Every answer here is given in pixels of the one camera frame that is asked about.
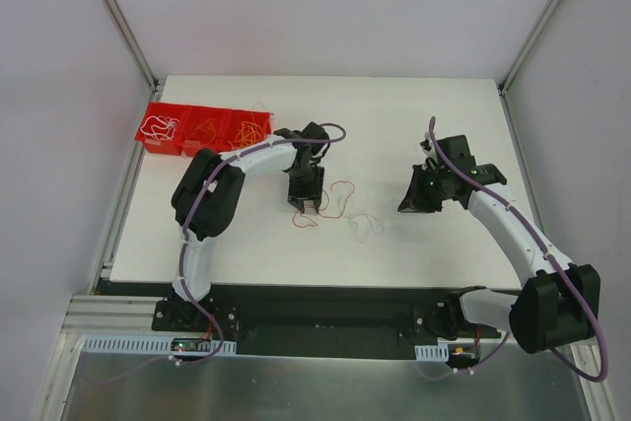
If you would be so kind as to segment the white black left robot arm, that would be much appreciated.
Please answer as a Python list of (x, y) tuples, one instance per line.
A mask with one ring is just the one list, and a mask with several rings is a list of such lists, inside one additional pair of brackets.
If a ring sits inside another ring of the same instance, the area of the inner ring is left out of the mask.
[(287, 202), (303, 213), (321, 206), (324, 167), (330, 146), (346, 132), (330, 137), (328, 123), (310, 122), (302, 130), (282, 128), (267, 138), (231, 152), (204, 148), (189, 163), (171, 199), (179, 225), (180, 251), (172, 287), (181, 299), (174, 318), (185, 330), (201, 329), (208, 308), (201, 301), (211, 290), (210, 266), (217, 240), (231, 225), (245, 185), (282, 172), (289, 179)]

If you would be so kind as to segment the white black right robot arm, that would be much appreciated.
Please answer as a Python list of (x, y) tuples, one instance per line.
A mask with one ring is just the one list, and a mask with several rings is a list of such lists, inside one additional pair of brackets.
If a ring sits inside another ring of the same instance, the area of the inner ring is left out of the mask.
[(454, 290), (429, 316), (430, 330), (454, 340), (482, 324), (512, 333), (528, 354), (602, 342), (596, 270), (574, 263), (523, 214), (507, 179), (496, 166), (476, 163), (465, 136), (428, 133), (421, 147), (426, 160), (414, 166), (398, 212), (432, 214), (458, 202), (488, 231), (521, 285), (516, 295), (484, 286)]

